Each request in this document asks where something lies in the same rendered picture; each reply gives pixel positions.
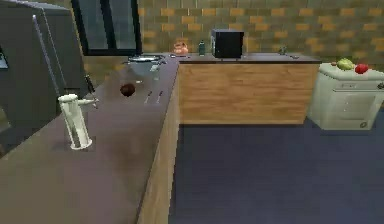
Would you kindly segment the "dark brown round potato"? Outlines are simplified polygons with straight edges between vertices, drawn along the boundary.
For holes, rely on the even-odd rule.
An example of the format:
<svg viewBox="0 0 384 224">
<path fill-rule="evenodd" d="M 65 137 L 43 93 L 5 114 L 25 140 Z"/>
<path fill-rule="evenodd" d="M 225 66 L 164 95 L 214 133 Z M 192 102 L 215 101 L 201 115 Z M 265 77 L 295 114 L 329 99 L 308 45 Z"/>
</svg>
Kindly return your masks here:
<svg viewBox="0 0 384 224">
<path fill-rule="evenodd" d="M 120 87 L 120 92 L 125 97 L 130 97 L 135 93 L 135 86 L 132 83 L 124 84 Z"/>
</svg>

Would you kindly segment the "green lettuce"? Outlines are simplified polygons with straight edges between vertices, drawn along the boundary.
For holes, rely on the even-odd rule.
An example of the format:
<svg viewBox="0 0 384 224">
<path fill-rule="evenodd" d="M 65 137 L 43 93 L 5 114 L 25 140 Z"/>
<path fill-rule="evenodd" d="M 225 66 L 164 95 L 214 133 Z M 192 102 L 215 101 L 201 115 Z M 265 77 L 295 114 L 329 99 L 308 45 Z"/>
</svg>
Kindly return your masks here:
<svg viewBox="0 0 384 224">
<path fill-rule="evenodd" d="M 349 59 L 347 58 L 343 58 L 343 59 L 340 59 L 337 63 L 336 63 L 337 67 L 341 70 L 352 70 L 355 65 L 353 64 L 352 61 L 350 61 Z"/>
</svg>

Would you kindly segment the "black microwave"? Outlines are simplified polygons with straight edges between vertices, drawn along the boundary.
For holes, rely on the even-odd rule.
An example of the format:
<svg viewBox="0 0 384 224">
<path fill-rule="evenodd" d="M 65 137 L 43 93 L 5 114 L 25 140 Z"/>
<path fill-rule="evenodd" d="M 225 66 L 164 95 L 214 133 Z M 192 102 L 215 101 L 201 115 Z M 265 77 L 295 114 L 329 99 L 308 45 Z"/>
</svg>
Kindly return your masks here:
<svg viewBox="0 0 384 224">
<path fill-rule="evenodd" d="M 240 58 L 244 32 L 234 29 L 212 29 L 211 50 L 215 58 Z"/>
</svg>

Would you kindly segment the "black handled knife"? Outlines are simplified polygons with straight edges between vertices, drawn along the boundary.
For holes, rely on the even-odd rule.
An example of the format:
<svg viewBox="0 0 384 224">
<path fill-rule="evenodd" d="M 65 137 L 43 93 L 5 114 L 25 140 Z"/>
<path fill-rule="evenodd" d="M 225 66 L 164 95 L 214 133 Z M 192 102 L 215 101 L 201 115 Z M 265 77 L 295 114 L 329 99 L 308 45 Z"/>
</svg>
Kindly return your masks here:
<svg viewBox="0 0 384 224">
<path fill-rule="evenodd" d="M 90 78 L 90 76 L 89 76 L 89 74 L 86 74 L 85 75 L 85 80 L 86 80 L 86 83 L 87 83 L 87 88 L 88 88 L 88 91 L 89 91 L 89 93 L 91 94 L 91 96 L 93 97 L 93 106 L 96 108 L 96 109 L 98 109 L 98 106 L 97 106 L 97 98 L 96 98 L 96 96 L 95 96 L 95 88 L 94 88 L 94 86 L 93 86 L 93 83 L 92 83 L 92 81 L 91 81 L 91 78 Z"/>
</svg>

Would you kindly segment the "white paper towel holder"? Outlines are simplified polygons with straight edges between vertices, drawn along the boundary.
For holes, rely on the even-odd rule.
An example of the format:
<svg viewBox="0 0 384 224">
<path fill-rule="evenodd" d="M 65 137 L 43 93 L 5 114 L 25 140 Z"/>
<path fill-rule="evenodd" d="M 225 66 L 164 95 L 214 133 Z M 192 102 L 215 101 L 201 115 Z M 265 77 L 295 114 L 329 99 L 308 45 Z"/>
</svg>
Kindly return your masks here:
<svg viewBox="0 0 384 224">
<path fill-rule="evenodd" d="M 67 126 L 73 150 L 83 150 L 92 144 L 82 112 L 82 105 L 98 102 L 97 98 L 79 99 L 76 94 L 66 94 L 58 98 L 59 105 Z"/>
</svg>

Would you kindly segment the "dark grey fridge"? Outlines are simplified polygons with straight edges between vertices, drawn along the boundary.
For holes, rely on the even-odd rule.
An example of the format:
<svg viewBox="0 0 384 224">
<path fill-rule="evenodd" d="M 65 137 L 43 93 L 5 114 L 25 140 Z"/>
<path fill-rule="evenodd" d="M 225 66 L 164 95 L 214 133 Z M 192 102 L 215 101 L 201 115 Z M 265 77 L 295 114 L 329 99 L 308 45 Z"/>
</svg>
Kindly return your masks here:
<svg viewBox="0 0 384 224">
<path fill-rule="evenodd" d="M 88 94 L 69 9 L 0 0 L 0 155 L 55 119 L 61 109 L 32 21 L 37 16 L 60 96 Z"/>
</svg>

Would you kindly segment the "black framed window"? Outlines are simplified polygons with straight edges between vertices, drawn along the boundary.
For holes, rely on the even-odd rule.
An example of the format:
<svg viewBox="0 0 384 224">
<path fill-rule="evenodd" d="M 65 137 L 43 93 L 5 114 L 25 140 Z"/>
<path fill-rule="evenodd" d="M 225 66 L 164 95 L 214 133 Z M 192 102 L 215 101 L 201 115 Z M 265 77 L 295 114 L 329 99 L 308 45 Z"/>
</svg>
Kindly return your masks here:
<svg viewBox="0 0 384 224">
<path fill-rule="evenodd" d="M 71 0 L 85 56 L 143 53 L 138 0 Z"/>
</svg>

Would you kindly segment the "steel sink basin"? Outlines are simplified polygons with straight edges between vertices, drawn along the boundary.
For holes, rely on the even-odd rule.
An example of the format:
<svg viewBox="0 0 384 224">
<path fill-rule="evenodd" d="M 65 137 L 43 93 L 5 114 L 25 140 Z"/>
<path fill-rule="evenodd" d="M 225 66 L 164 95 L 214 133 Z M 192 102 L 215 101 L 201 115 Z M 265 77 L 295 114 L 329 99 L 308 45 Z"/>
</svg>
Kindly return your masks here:
<svg viewBox="0 0 384 224">
<path fill-rule="evenodd" d="M 162 55 L 139 55 L 129 57 L 126 61 L 137 81 L 144 81 L 146 78 L 158 80 L 160 67 L 165 63 Z"/>
</svg>

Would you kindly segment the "wooden kitchen counter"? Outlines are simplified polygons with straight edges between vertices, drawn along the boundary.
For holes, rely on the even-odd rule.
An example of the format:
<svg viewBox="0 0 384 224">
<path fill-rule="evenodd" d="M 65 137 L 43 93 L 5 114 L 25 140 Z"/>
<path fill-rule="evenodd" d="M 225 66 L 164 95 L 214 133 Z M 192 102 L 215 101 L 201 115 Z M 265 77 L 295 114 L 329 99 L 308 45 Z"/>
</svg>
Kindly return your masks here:
<svg viewBox="0 0 384 224">
<path fill-rule="evenodd" d="M 71 149 L 56 118 L 0 159 L 0 224 L 168 224 L 180 125 L 301 124 L 320 65 L 278 53 L 165 61 L 158 80 L 124 69 L 97 88 L 88 149 Z"/>
</svg>

